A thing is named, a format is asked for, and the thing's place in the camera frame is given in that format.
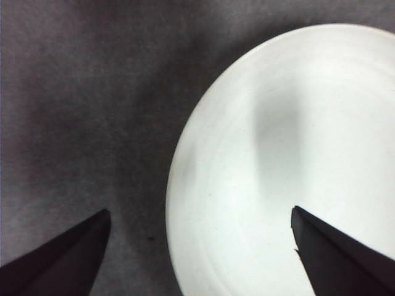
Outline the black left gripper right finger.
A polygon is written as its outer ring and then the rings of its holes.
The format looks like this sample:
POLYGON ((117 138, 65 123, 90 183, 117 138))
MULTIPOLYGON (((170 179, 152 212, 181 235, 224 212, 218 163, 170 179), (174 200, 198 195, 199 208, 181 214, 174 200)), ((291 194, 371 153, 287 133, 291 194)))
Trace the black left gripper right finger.
POLYGON ((299 206, 291 212, 297 254, 315 295, 394 295, 394 260, 299 206))

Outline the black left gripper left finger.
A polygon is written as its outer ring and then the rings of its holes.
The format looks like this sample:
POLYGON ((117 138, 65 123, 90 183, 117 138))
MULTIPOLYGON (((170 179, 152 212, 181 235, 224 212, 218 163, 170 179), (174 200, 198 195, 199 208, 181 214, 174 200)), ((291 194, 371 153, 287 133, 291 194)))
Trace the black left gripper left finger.
POLYGON ((103 209, 1 267, 1 295, 89 295, 110 236, 103 209))

